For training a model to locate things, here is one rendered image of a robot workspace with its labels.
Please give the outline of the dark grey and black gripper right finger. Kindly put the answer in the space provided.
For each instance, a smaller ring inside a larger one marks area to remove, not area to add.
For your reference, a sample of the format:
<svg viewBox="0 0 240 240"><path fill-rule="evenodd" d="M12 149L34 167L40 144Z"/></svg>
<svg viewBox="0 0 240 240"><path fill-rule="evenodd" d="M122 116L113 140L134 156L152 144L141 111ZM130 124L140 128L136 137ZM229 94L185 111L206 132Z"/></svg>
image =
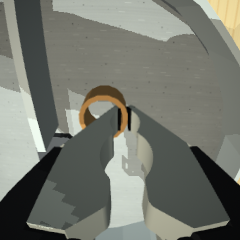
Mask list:
<svg viewBox="0 0 240 240"><path fill-rule="evenodd" d="M200 148L126 108L144 165L144 223L157 240L240 240L240 185Z"/></svg>

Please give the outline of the bronze bushing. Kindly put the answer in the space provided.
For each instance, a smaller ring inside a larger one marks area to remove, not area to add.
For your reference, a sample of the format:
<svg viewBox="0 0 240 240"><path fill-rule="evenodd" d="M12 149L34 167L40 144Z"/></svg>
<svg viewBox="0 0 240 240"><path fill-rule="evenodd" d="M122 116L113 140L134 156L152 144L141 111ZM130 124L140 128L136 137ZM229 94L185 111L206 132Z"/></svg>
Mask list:
<svg viewBox="0 0 240 240"><path fill-rule="evenodd" d="M125 130L125 127L128 123L128 113L126 102L122 93L120 93L116 88L109 85L100 85L98 87L95 87L86 95L86 98L79 112L79 124L83 129L96 119L91 114L88 106L98 100L107 100L113 102L119 108L121 108L121 128L120 131L114 135L114 138L118 137Z"/></svg>

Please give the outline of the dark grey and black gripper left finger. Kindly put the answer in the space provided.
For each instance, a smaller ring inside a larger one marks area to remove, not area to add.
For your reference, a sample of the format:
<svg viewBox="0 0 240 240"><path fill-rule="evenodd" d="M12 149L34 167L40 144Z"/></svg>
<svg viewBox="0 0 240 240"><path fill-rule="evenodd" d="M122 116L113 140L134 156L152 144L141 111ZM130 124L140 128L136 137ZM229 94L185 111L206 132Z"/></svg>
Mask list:
<svg viewBox="0 0 240 240"><path fill-rule="evenodd" d="M0 201L0 240L95 240L105 231L112 207L105 168L120 128L115 105L49 151Z"/></svg>

